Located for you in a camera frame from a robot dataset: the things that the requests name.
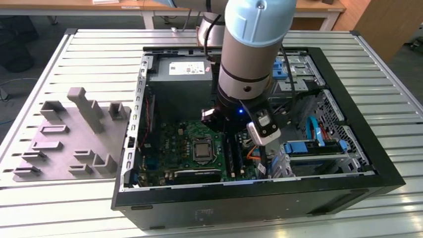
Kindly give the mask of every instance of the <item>motherboard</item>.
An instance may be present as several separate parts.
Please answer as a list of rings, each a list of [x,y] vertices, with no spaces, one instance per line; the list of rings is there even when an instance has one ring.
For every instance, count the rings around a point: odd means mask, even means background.
[[[246,160],[245,155],[250,147],[248,133],[236,134],[236,140],[242,160]],[[162,123],[158,141],[155,152],[142,156],[139,185],[190,183],[182,178],[201,179],[198,171],[206,175],[208,180],[210,175],[218,178],[217,181],[256,179],[256,166],[252,161],[242,163],[241,174],[234,176],[232,161],[224,155],[224,135],[213,132],[201,122]]]

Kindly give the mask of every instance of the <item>wooden desk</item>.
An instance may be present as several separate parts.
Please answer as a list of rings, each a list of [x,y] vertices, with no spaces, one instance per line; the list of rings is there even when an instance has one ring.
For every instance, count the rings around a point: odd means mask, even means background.
[[[314,30],[330,30],[344,11],[338,0],[332,5],[320,0],[296,0],[292,29],[304,30],[312,22]],[[0,0],[0,15],[137,15],[143,18],[145,29],[153,29],[153,16],[186,16],[186,13],[186,8],[170,8],[151,0],[119,0],[99,5],[93,5],[91,0]]]
[[[354,30],[389,62],[423,22],[423,0],[340,0],[348,10],[333,30]]]

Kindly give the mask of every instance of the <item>white table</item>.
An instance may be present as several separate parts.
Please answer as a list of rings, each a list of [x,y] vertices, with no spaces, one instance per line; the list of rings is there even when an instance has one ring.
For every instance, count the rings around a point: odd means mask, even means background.
[[[194,31],[78,30],[66,34],[0,146],[0,172],[19,153],[42,121],[45,100],[67,104],[69,87],[83,87],[99,104],[133,106],[143,46],[194,46]],[[349,32],[290,31],[284,45],[321,47],[337,76],[378,137],[406,185],[329,216],[206,227],[139,231],[110,210],[113,179],[15,183],[0,174],[0,237],[409,237],[423,232],[421,106],[369,49]]]

